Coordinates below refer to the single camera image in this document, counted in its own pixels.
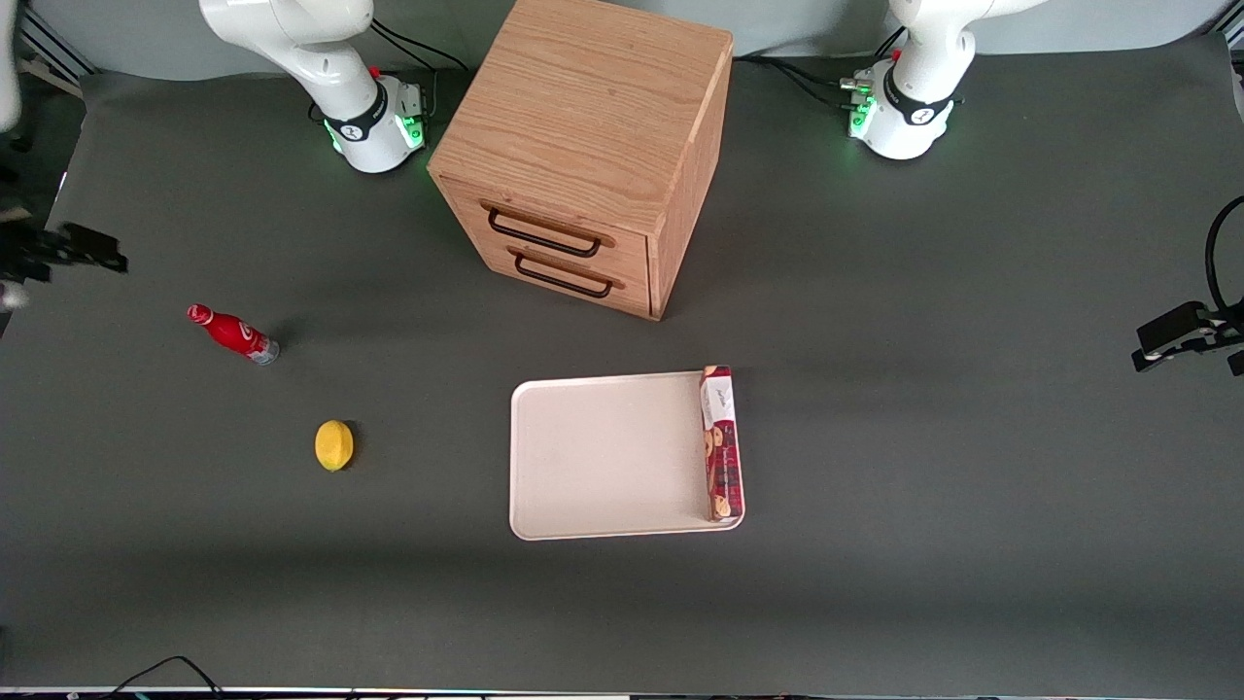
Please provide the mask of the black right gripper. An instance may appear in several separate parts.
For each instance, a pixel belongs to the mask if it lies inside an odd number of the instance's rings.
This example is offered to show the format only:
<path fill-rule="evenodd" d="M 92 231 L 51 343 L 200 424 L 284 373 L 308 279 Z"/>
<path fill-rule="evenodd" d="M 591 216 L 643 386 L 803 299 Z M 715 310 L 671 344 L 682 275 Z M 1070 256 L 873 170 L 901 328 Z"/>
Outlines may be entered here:
<path fill-rule="evenodd" d="M 66 240 L 71 251 L 61 251 Z M 50 283 L 51 266 L 93 266 L 128 274 L 128 257 L 121 256 L 113 236 L 92 228 L 62 223 L 58 229 L 34 226 L 1 228 L 1 276 L 4 282 Z"/>

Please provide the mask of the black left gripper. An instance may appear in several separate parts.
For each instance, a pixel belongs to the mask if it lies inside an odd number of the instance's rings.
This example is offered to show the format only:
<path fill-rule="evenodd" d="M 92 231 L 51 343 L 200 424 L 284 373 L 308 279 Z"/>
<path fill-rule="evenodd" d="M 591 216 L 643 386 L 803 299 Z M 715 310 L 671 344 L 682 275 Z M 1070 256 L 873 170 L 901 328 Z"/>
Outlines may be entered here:
<path fill-rule="evenodd" d="M 1209 349 L 1227 349 L 1243 342 L 1243 301 L 1225 307 L 1210 307 L 1200 301 L 1188 301 L 1142 325 L 1136 331 L 1138 349 L 1131 361 L 1135 371 L 1144 372 L 1168 362 L 1174 356 L 1203 354 Z M 1244 375 L 1244 351 L 1227 358 L 1232 375 Z"/>

